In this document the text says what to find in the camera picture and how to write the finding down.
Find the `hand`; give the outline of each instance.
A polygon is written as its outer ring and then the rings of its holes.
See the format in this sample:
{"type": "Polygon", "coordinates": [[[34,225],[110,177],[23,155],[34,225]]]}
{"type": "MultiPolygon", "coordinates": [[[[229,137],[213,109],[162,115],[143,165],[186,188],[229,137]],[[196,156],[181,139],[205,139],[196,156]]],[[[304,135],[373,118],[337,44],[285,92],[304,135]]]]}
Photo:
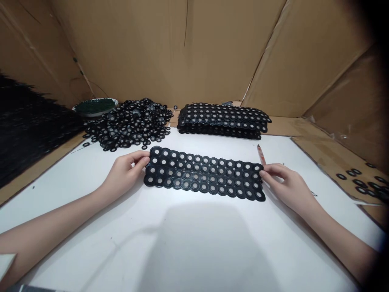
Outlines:
{"type": "Polygon", "coordinates": [[[150,152],[139,150],[116,158],[107,178],[97,191],[109,196],[112,202],[118,199],[134,186],[142,169],[149,163],[149,156],[150,152]]]}
{"type": "Polygon", "coordinates": [[[304,218],[308,213],[321,208],[297,172],[279,163],[264,165],[263,168],[259,175],[269,184],[275,195],[297,214],[304,218]],[[281,177],[284,181],[278,182],[272,176],[281,177]]]}

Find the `cardboard wall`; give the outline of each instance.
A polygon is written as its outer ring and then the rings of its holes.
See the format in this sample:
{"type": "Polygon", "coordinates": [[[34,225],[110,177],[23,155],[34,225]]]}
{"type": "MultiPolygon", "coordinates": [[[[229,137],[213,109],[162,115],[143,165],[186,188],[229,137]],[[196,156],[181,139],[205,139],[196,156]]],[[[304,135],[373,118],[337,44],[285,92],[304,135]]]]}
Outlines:
{"type": "Polygon", "coordinates": [[[0,0],[0,70],[69,108],[90,98],[50,3],[0,0]]]}
{"type": "Polygon", "coordinates": [[[52,5],[86,76],[109,97],[148,97],[183,107],[242,99],[284,2],[53,0],[52,5]]]}
{"type": "Polygon", "coordinates": [[[302,116],[372,44],[351,3],[289,0],[242,106],[302,116]]]}
{"type": "Polygon", "coordinates": [[[389,172],[385,79],[372,47],[304,116],[354,153],[389,172]]]}

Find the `white table surface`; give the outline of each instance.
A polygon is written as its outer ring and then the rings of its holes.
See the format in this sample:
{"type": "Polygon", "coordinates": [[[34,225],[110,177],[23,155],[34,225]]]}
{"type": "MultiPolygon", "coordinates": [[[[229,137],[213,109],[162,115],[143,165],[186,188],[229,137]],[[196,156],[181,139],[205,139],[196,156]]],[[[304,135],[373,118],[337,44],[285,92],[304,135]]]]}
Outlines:
{"type": "MultiPolygon", "coordinates": [[[[375,249],[383,231],[288,137],[261,141],[179,134],[159,145],[209,157],[280,162],[299,172],[340,224],[375,249]]],[[[96,189],[116,157],[78,146],[0,209],[0,233],[96,189]]],[[[89,220],[22,283],[66,291],[352,291],[355,284],[326,247],[269,191],[257,202],[143,181],[89,220]]]]}

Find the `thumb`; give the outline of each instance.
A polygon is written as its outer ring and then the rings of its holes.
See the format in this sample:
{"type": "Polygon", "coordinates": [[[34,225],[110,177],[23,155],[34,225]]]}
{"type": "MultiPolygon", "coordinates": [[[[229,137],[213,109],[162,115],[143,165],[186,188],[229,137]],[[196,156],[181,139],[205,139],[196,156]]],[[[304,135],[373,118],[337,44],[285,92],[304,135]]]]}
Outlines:
{"type": "Polygon", "coordinates": [[[280,183],[278,181],[276,181],[274,178],[272,178],[272,176],[270,174],[268,174],[265,170],[261,170],[259,172],[259,175],[274,190],[276,190],[276,188],[278,188],[278,186],[280,185],[280,183]]]}
{"type": "Polygon", "coordinates": [[[142,169],[144,167],[146,167],[146,165],[150,162],[150,158],[149,157],[143,157],[142,159],[140,159],[138,161],[137,164],[135,164],[135,166],[131,169],[131,173],[135,176],[138,176],[141,172],[142,172],[142,169]]]}

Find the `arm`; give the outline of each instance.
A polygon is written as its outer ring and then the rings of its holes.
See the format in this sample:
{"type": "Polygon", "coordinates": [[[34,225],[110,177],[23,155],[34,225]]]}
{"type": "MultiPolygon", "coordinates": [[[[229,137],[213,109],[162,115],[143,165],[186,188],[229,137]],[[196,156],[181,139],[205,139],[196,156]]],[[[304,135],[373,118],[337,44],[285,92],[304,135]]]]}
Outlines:
{"type": "Polygon", "coordinates": [[[16,254],[0,283],[0,291],[14,284],[85,221],[131,189],[149,163],[148,156],[149,152],[136,151],[118,157],[94,192],[0,234],[0,254],[16,254]]]}
{"type": "Polygon", "coordinates": [[[264,165],[259,172],[275,195],[299,214],[350,273],[362,283],[378,253],[336,222],[312,196],[304,179],[282,164],[264,165]],[[284,179],[280,183],[273,176],[284,179]]]}

